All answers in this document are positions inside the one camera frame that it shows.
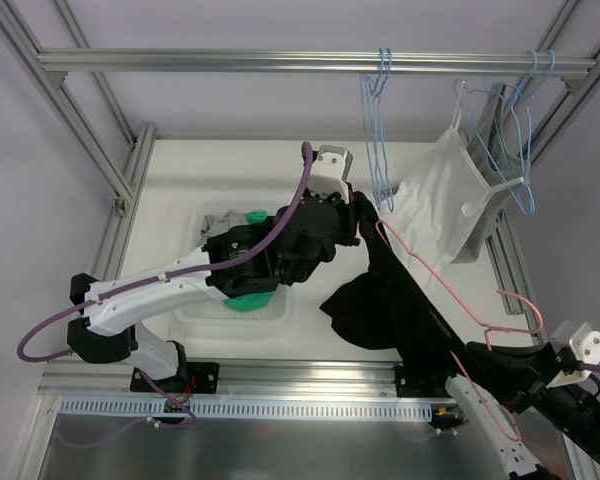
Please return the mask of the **pink wire hanger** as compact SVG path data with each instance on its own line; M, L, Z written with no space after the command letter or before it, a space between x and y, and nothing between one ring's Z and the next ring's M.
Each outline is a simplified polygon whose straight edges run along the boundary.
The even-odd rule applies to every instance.
M380 234L381 236L383 236L383 233L382 233L383 227L386 227L391 232L391 234L399 241L402 248L409 256L415 258L422 266L424 266L429 271L429 273L444 287L444 289L452 296L452 298L456 301L456 303L469 315L469 317L477 325L479 325L480 327L483 328L483 336L484 336L485 344L486 344L488 351L493 350L492 343L489 338L489 334L491 332L501 332L501 333L506 333L506 334L536 335L536 334L539 334L543 330L544 318L543 318L539 308L534 303L532 303L528 298L526 298L518 293L514 293L511 291L502 290L502 289L497 290L497 293L499 295L517 299L531 309L531 311L533 312L533 315L535 316L535 319L537 321L536 326L534 328L529 328L529 329L520 329L520 328L492 325L492 324L482 322L478 318L478 316L473 312L473 310L460 298L459 295L456 294L456 292L452 289L450 284L426 260L424 260L419 254L412 251L408 247L406 242L403 240L403 238L396 232L396 230L388 222L386 222L385 220L382 220L382 219L377 220L375 222L375 229L376 229L377 233ZM496 427L498 428L500 433L504 436L504 438L507 440L516 442L516 443L522 443L521 432L519 430L518 424L517 424L513 414L511 412L509 412L508 410L505 411L506 418L509 421L508 427L505 427L501 423L501 421L496 418L494 411L491 409L491 407L488 404L488 402L486 401L486 399L479 392L477 385L471 379L468 371L466 370L465 366L462 364L459 357L453 352L451 352L450 355L454 359L456 365L459 367L459 369L460 369L461 373L463 374L463 376L465 377L465 379L469 382L469 385L471 386L472 390L478 396L478 399L482 402L482 405L485 408L487 414L495 422Z

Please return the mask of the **black tank top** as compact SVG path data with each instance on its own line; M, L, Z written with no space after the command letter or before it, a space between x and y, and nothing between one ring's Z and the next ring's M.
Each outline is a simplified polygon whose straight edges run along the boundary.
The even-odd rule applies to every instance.
M356 192L353 204L368 266L320 305L332 330L366 350L396 350L410 383L442 388L447 378L467 374L487 388L466 344L386 244L385 230L376 227L379 216L372 202Z

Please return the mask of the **green tank top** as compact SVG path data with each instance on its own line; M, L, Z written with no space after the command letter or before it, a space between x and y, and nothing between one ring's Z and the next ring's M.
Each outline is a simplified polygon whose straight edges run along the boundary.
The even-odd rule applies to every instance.
M262 223L268 216L265 210L251 210L244 214L244 220L248 225ZM275 292L260 292L229 298L224 305L234 311L246 313L266 307L274 297Z

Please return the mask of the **light grey tank top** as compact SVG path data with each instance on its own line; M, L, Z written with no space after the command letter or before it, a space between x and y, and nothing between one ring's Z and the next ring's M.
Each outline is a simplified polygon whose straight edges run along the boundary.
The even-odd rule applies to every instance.
M207 214L201 222L198 245L204 245L209 238L226 233L233 227L248 224L246 215L234 210L229 210L222 215Z

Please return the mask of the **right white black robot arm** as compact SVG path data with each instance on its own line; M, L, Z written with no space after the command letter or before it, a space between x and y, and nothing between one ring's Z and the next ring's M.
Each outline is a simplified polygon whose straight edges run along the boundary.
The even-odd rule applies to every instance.
M465 351L477 358L468 364L454 351L450 362L426 373L428 388L451 395L469 423L495 450L507 479L555 479L524 445L514 415L529 408L600 466L600 401L577 384L553 386L560 356L549 345L530 348L486 346L471 342Z

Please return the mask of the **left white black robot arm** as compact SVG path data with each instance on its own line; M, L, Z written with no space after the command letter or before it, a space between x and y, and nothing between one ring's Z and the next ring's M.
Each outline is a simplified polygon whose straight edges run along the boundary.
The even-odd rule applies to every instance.
M184 347L144 327L146 319L197 302L234 299L304 283L336 248L356 246L351 197L304 193L256 224L207 239L186 256L152 273L111 282L76 275L71 298L81 315L67 327L67 343L85 362L124 362L166 391L187 382Z

